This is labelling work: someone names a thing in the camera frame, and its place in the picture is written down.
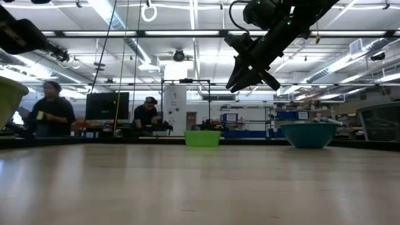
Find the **door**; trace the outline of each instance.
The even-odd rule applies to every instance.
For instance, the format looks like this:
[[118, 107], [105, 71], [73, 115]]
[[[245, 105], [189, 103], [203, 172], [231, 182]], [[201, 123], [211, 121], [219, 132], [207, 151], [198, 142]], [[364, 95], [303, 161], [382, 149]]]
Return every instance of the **door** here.
[[186, 130], [190, 131], [193, 125], [196, 125], [197, 112], [186, 113]]

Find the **person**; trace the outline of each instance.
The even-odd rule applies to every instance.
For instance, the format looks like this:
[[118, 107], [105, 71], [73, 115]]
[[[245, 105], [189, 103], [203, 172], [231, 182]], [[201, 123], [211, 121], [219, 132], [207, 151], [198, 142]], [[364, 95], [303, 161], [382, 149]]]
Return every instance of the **person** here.
[[138, 106], [134, 111], [134, 125], [138, 129], [151, 124], [156, 124], [161, 116], [158, 116], [156, 109], [157, 100], [153, 97], [147, 97], [144, 104]]
[[29, 128], [37, 138], [71, 135], [71, 124], [75, 121], [71, 103], [60, 97], [61, 86], [54, 81], [43, 84], [44, 98], [40, 99], [29, 114]]

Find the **green bowl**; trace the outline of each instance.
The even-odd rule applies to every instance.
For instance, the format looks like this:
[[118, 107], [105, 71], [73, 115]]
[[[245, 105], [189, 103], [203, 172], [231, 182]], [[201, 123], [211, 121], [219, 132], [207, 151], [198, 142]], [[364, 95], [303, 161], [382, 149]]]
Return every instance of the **green bowl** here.
[[322, 149], [332, 141], [337, 126], [331, 123], [283, 124], [281, 129], [295, 148]]
[[0, 76], [0, 129], [2, 129], [17, 110], [28, 88], [17, 81]]
[[188, 147], [217, 147], [220, 137], [220, 131], [185, 131]]

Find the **blue bowl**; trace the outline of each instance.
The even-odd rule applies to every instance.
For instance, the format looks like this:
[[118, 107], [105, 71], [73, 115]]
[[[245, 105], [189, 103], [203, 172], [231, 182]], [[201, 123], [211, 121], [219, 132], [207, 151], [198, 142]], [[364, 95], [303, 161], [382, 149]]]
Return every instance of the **blue bowl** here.
[[281, 125], [286, 139], [299, 149], [322, 149], [332, 141], [337, 127], [331, 123]]

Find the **monitor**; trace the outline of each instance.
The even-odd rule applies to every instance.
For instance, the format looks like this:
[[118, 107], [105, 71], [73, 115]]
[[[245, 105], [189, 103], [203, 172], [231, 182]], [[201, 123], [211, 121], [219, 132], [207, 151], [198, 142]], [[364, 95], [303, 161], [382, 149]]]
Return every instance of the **monitor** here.
[[[86, 119], [115, 119], [118, 93], [95, 93], [86, 96]], [[129, 119], [129, 93], [121, 92], [118, 119]]]

